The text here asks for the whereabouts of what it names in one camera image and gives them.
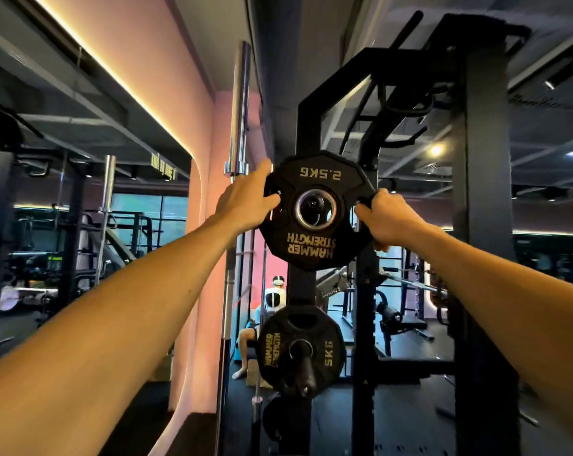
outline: person's left hand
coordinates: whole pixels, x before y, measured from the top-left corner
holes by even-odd
[[[280,195],[277,193],[263,196],[265,179],[271,170],[272,162],[263,160],[256,171],[236,176],[234,183],[219,197],[215,215],[217,219],[225,219],[233,225],[237,235],[258,226],[279,205]]]

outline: person's right arm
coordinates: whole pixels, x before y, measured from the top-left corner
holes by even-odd
[[[356,207],[379,248],[404,246],[432,269],[504,357],[573,431],[573,284],[474,248],[380,189]]]

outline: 5kg weight plate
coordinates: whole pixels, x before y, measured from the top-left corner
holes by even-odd
[[[339,325],[313,305],[288,305],[267,320],[256,347],[259,372],[282,394],[304,395],[296,385],[299,364],[292,351],[301,342],[310,347],[315,379],[308,396],[318,395],[341,374],[346,352]]]
[[[326,151],[289,157],[267,176],[265,194],[273,193],[280,205],[259,229],[274,256],[300,269],[347,265],[372,240],[350,223],[351,208],[375,194],[356,163]]]

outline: person's right hand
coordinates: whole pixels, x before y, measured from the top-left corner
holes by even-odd
[[[411,248],[415,234],[429,227],[401,195],[389,194],[384,188],[375,194],[371,208],[358,204],[354,212],[371,231],[377,250],[386,251],[392,245]]]

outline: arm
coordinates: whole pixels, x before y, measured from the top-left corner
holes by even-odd
[[[432,265],[506,359],[573,430],[573,285],[480,251],[424,222],[380,189],[356,214],[381,249],[401,245]]]
[[[199,229],[120,270],[0,360],[0,456],[96,455],[236,238],[280,201],[269,160]]]

